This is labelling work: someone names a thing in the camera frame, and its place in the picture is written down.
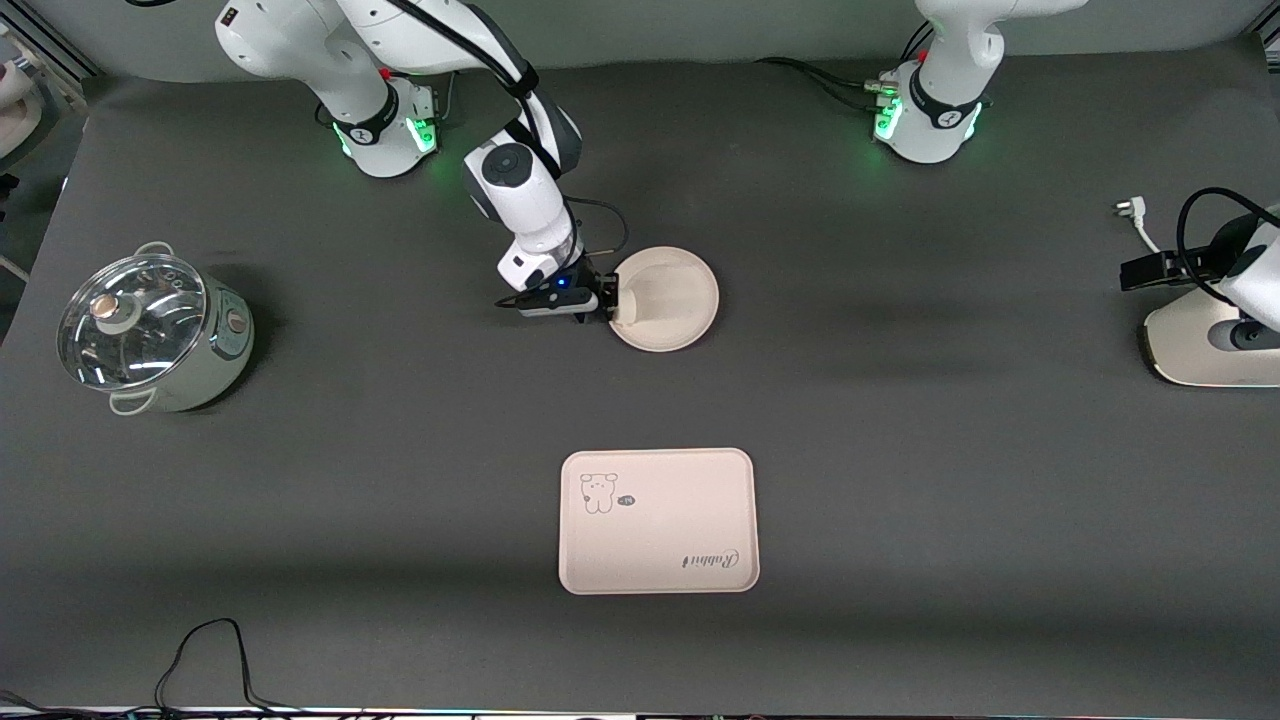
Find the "pot handle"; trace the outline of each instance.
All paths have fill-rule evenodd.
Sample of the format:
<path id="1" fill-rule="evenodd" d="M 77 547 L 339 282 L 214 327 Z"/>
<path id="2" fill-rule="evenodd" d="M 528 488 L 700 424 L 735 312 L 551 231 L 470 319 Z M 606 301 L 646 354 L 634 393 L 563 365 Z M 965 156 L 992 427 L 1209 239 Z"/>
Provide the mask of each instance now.
<path id="1" fill-rule="evenodd" d="M 113 392 L 111 413 L 115 413 L 122 418 L 141 415 L 155 405 L 159 395 L 160 393 L 156 388 L 145 389 L 142 392 Z"/>
<path id="2" fill-rule="evenodd" d="M 143 245 L 142 247 L 134 250 L 133 254 L 134 255 L 146 255 L 147 252 L 151 252 L 152 247 L 163 247 L 165 255 L 173 255 L 173 246 L 169 245 L 168 242 L 163 242 L 163 241 L 148 242 L 148 243 Z"/>

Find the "gray wall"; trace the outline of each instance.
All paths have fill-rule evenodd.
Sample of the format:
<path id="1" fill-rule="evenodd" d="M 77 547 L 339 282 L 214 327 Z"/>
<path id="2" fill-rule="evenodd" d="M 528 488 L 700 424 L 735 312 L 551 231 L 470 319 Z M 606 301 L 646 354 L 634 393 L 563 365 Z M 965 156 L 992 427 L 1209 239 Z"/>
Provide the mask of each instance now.
<path id="1" fill-rule="evenodd" d="M 221 54 L 225 0 L 154 9 L 124 0 L 28 0 L 116 74 L 182 82 L 246 76 Z M 1176 50 L 1230 37 L 1268 0 L 1093 0 L 1052 19 L 1006 23 L 1015 54 Z M 541 67 L 762 55 L 887 58 L 920 18 L 910 0 L 479 0 Z"/>

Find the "bear drawing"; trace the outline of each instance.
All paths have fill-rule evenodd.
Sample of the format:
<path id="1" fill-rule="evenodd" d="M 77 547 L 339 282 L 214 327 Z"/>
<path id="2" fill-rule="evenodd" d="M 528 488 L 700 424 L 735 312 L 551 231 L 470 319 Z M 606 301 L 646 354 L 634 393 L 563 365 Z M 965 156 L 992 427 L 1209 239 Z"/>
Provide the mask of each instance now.
<path id="1" fill-rule="evenodd" d="M 586 511 L 608 512 L 613 510 L 613 483 L 617 475 L 582 475 L 582 500 L 586 502 Z"/>

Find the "beige rectangular board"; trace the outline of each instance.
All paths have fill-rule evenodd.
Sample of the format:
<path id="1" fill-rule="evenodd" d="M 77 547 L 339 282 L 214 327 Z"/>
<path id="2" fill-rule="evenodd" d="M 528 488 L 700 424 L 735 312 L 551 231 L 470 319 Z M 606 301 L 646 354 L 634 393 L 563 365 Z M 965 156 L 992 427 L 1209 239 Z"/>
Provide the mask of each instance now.
<path id="1" fill-rule="evenodd" d="M 564 461 L 559 577 L 571 593 L 744 592 L 759 574 L 755 473 L 741 450 Z"/>

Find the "white plug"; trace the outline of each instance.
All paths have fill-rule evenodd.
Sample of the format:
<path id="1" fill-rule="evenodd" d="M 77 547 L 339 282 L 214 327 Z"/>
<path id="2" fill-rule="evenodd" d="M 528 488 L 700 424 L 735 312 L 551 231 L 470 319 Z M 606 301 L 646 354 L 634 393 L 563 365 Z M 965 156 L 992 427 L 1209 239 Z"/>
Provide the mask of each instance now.
<path id="1" fill-rule="evenodd" d="M 1147 247 L 1149 247 L 1152 252 L 1157 255 L 1160 254 L 1160 247 L 1151 240 L 1151 236 L 1147 234 L 1147 200 L 1143 196 L 1138 195 L 1125 200 L 1124 202 L 1116 202 L 1115 211 L 1116 215 L 1120 215 L 1121 218 L 1130 218 L 1133 220 L 1134 229 L 1137 229 L 1138 234 L 1142 236 L 1142 241 L 1147 243 Z"/>

